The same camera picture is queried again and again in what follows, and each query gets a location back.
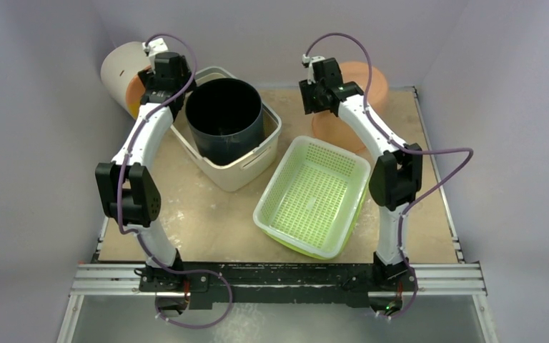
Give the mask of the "dark navy round bin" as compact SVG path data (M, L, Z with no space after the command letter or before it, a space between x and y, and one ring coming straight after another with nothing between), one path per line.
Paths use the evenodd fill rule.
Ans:
M199 154L217 166L238 160L265 138L261 96L239 79L198 86L187 98L185 114Z

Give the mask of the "orange plastic bucket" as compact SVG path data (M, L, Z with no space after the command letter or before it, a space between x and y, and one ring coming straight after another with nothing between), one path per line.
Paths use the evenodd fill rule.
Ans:
M345 61L340 63L344 81L354 81L365 90L368 82L368 65L366 62ZM368 91L367 102L381 114L387 106L389 85L385 75L377 68L372 67L372 83ZM313 115L312 133L316 139L359 153L365 149L356 133L330 111L321 111Z

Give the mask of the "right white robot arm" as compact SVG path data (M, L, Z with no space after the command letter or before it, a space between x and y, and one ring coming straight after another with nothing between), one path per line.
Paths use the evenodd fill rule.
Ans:
M366 149L375 165L368 190L380 212L379 240L372 280L389 291L408 271L404 211L422 188L422 149L407 144L379 117L388 83L364 62L338 63L323 56L302 57L307 78L299 83L306 114L311 114L315 138L359 152Z

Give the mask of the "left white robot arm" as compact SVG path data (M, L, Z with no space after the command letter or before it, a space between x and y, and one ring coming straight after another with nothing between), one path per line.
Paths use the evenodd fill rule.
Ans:
M104 213L115 220L122 235L135 236L147 265L160 269L157 284L166 292L184 285L179 251L159 221L162 198L150 174L157 150L195 87L187 60L175 52L151 53L150 70L141 72L146 89L139 114L123 147L108 163L95 169Z

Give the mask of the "white perforated strainer basket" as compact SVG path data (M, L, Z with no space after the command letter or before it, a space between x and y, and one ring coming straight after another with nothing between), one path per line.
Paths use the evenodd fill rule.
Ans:
M370 163L309 136L290 144L253 212L269 237L301 254L335 258L354 229Z

